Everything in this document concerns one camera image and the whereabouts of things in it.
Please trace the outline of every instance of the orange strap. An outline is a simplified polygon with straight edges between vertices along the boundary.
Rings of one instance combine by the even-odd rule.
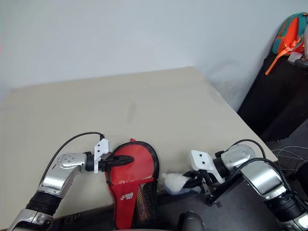
[[[292,42],[292,45],[291,45],[290,47],[286,47],[282,52],[280,52],[280,53],[276,56],[275,60],[272,62],[272,64],[271,64],[270,67],[268,68],[268,70],[265,72],[265,74],[268,75],[268,74],[270,73],[270,71],[271,71],[272,68],[275,66],[275,64],[277,63],[278,59],[279,59],[281,56],[287,54],[287,53],[290,52],[290,51],[293,51],[294,48],[295,48],[295,46],[296,46],[296,44],[298,44],[298,43],[300,42],[300,40],[301,40],[301,38],[299,38],[298,40],[294,40],[294,41]]]

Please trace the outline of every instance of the mesh pocket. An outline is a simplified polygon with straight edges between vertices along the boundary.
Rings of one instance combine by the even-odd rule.
[[[157,216],[157,182],[142,183],[137,191],[132,228],[145,228],[153,224]]]

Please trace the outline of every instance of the gray floor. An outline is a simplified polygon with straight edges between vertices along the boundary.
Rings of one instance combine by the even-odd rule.
[[[222,207],[209,207],[202,196],[195,196],[162,206],[159,213],[173,227],[181,213],[191,210],[200,215],[209,231],[281,231],[256,192],[243,182],[220,201]]]

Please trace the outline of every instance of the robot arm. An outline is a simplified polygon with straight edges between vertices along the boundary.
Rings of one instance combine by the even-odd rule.
[[[244,179],[262,198],[283,230],[308,230],[305,202],[291,190],[275,165],[269,160],[256,158],[248,145],[234,145],[226,152],[219,152],[213,160],[208,153],[191,151],[189,160],[195,171],[203,172],[210,204],[214,204],[238,179]]]
[[[90,153],[65,153],[50,165],[38,189],[25,209],[22,209],[7,231],[47,230],[53,214],[77,174],[85,171],[107,171],[111,167],[131,163],[130,156],[113,157],[108,140],[102,139]]]

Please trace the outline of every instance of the backpack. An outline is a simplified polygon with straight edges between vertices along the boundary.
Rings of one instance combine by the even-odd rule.
[[[280,27],[273,44],[272,52],[276,58],[265,72],[268,75],[277,60],[292,52],[304,53],[304,33],[308,24],[308,13],[296,13],[288,17]]]

